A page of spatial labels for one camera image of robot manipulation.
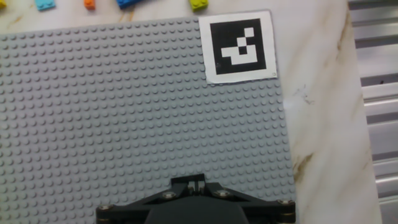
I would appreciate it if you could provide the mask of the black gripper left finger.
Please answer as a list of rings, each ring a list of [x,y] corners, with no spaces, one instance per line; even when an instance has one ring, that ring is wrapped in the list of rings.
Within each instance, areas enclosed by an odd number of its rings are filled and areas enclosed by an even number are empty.
[[[194,196],[196,192],[196,183],[181,182],[128,205],[101,204],[96,208],[96,224],[144,223],[150,211],[157,205]]]

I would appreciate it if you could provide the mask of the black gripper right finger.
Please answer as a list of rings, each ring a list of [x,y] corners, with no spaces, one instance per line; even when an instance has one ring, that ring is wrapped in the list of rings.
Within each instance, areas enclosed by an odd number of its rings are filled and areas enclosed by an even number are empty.
[[[262,200],[222,187],[217,182],[197,184],[197,194],[238,205],[247,218],[266,218],[267,223],[295,223],[295,201],[292,199]]]

